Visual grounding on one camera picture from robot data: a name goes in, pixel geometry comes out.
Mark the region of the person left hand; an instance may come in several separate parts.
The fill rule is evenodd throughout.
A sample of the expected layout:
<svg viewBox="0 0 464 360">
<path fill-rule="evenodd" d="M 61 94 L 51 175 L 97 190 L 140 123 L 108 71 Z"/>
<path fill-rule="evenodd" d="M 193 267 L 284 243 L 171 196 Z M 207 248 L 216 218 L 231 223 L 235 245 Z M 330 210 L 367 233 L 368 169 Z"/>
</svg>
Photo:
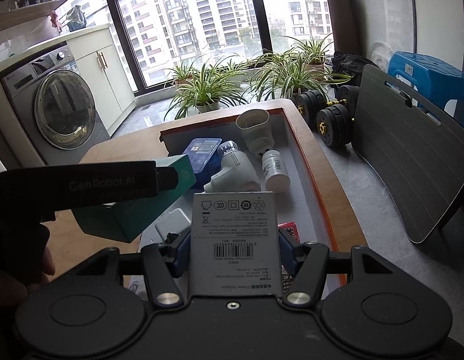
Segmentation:
<svg viewBox="0 0 464 360">
<path fill-rule="evenodd" d="M 50 277 L 56 273 L 55 263 L 50 252 L 46 246 L 43 252 L 41 261 L 41 276 L 39 281 L 28 284 L 20 283 L 15 279 L 11 279 L 8 286 L 9 293 L 18 299 L 23 299 L 30 293 L 38 291 L 41 286 L 50 282 Z"/>
</svg>

